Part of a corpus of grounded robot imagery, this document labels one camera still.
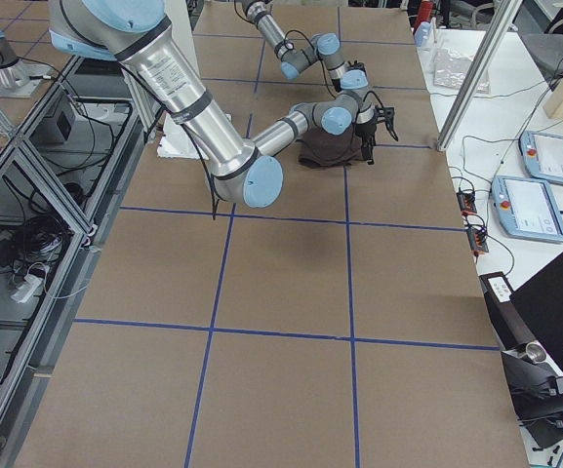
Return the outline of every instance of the metal frame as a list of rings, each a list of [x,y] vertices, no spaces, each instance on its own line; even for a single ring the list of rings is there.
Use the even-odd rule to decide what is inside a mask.
[[[521,5],[522,0],[504,0],[496,11],[437,139],[437,149],[440,151],[445,151],[452,142],[474,98],[481,76],[491,63]]]
[[[43,370],[43,376],[44,372],[50,373],[49,369],[56,362],[83,296],[79,293],[66,299],[58,299],[58,295],[60,291],[64,291],[64,295],[67,295],[68,291],[79,291],[90,279],[99,255],[95,251],[82,251],[80,248],[87,239],[87,233],[91,231],[96,216],[101,218],[101,225],[95,239],[102,242],[107,236],[124,189],[144,147],[144,132],[152,131],[155,124],[156,115],[153,113],[152,103],[144,94],[139,93],[139,98],[145,100],[141,105],[132,106],[132,114],[127,123],[124,123],[123,133],[116,142],[113,155],[105,164],[95,192],[88,200],[85,211],[82,211],[29,140],[29,136],[43,119],[54,99],[60,97],[63,86],[61,82],[65,81],[65,75],[74,72],[81,62],[80,58],[69,61],[62,71],[62,76],[52,84],[18,127],[15,127],[0,109],[0,133],[9,138],[0,151],[0,183],[6,171],[13,165],[18,166],[73,232],[50,285],[50,293],[38,306],[34,321],[0,389],[0,462],[3,463],[0,466],[12,464],[47,385],[47,379],[42,378],[41,372],[36,371],[32,364]],[[145,113],[144,126],[141,124],[139,109]]]

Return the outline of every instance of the white table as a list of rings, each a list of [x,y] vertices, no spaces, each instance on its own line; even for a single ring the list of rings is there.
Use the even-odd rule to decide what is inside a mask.
[[[473,55],[478,49],[483,34],[483,31],[439,30],[437,40],[443,48],[455,50],[465,55]],[[431,92],[433,112],[437,125],[441,129],[455,98],[433,95],[433,93],[454,95],[456,91],[433,85],[433,72],[429,64],[430,54],[429,51],[419,51],[424,79],[428,90]],[[492,99],[476,97],[447,150],[450,166],[462,169],[462,139],[465,136],[482,137],[487,140],[515,138],[539,97],[547,90],[547,85],[542,83],[543,78],[539,70],[516,33],[507,33],[504,37],[503,43],[490,65],[489,78],[491,92],[488,95],[479,94],[479,97],[508,95],[540,84],[529,91],[511,97]],[[533,115],[526,130],[541,130],[558,122],[548,119],[543,111],[543,103],[549,96],[551,96],[551,92],[544,96],[542,105]],[[548,129],[547,132],[563,136],[563,122]],[[500,164],[504,154],[506,156],[503,159],[503,164]],[[468,138],[465,141],[465,168],[489,180],[493,178],[496,170],[499,170],[498,174],[503,176],[529,176],[525,172],[517,142],[513,144],[508,141],[485,143]],[[457,170],[451,170],[451,172],[453,176],[460,175]],[[476,189],[486,190],[489,188],[488,183],[478,177],[466,173],[463,176],[469,178]],[[454,179],[453,182],[455,187],[459,186],[460,181],[458,179]],[[463,182],[462,188],[466,187],[468,185]],[[559,209],[563,210],[563,187],[552,185],[552,191]],[[478,212],[486,220],[488,219],[487,197],[487,192],[476,194]],[[563,252],[563,244],[522,241],[507,237],[498,223],[498,217],[493,207],[489,207],[488,227],[489,234],[505,243],[514,254],[515,264],[508,279],[516,289]],[[490,252],[479,257],[478,274],[494,271],[506,272],[511,264],[510,255],[493,240],[488,240],[488,243]],[[550,455],[548,450],[533,452],[531,447],[535,445],[535,442],[529,433],[522,430],[522,437],[531,463],[545,465]]]

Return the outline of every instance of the metal shelf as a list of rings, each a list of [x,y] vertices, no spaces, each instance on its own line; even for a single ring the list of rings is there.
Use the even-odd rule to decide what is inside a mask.
[[[72,59],[64,69],[75,88],[80,83],[73,72],[80,63],[80,59]],[[35,258],[58,261],[50,271],[47,291],[38,290],[27,303],[17,304],[10,298],[22,277],[0,266],[0,377],[5,374],[0,381],[0,466],[12,465],[46,388],[45,379],[35,376],[35,369],[55,364],[83,296],[80,290],[90,281],[99,257],[82,246],[93,224],[98,226],[96,239],[102,242],[107,236],[144,145],[148,129],[143,127],[124,81],[120,80],[119,86],[114,86],[114,81],[119,80],[110,82],[109,93],[99,85],[96,96],[82,98],[85,112],[111,126],[116,136],[112,141],[107,125],[93,124],[92,154],[90,124],[79,114],[64,143],[32,143],[30,136],[62,97],[57,84],[18,128],[5,129],[9,141],[0,151],[0,240],[10,239],[24,221],[43,211],[56,215],[70,235],[53,257]],[[88,167],[80,169],[81,163]],[[5,179],[17,188],[17,196]],[[81,204],[65,188],[73,181],[86,195]],[[80,293],[69,296],[71,292]]]

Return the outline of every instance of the white wire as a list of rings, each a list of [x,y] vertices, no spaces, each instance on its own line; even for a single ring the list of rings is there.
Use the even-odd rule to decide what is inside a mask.
[[[77,294],[79,294],[80,292],[86,290],[89,286],[90,286],[90,280],[88,281],[88,284],[82,288],[80,288],[79,290],[77,290],[76,292],[72,292],[71,294],[67,294],[67,295],[52,295],[49,291],[47,291],[47,271],[49,270],[49,267],[47,266],[47,264],[43,263],[42,261],[36,261],[34,263],[32,263],[31,265],[29,265],[29,268],[27,268],[27,271],[31,270],[34,266],[38,266],[41,265],[43,267],[43,270],[45,271],[45,278],[43,278],[43,293],[45,293],[45,295],[47,297],[50,297],[51,299],[69,299],[70,297],[73,297]]]

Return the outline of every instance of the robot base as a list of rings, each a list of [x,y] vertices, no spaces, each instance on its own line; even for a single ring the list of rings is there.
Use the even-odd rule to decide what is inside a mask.
[[[43,76],[51,71],[51,66],[47,65],[25,65],[29,76]],[[1,86],[0,82],[0,98],[31,98],[44,80],[29,80],[29,83],[16,88],[15,90],[7,90]]]

